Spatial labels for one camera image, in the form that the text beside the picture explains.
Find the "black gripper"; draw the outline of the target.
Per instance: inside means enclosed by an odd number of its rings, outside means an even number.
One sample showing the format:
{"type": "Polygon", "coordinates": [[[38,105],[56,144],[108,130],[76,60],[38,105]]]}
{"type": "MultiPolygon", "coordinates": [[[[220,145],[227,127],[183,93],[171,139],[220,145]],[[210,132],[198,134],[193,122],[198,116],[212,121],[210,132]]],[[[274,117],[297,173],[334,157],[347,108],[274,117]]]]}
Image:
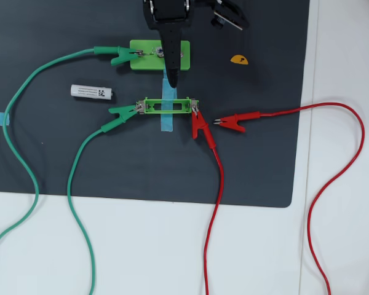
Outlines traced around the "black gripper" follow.
{"type": "MultiPolygon", "coordinates": [[[[143,0],[143,14],[151,30],[159,30],[165,25],[188,27],[191,24],[191,1],[143,0]]],[[[181,67],[181,31],[162,30],[160,36],[167,78],[170,86],[176,88],[181,67]]]]}

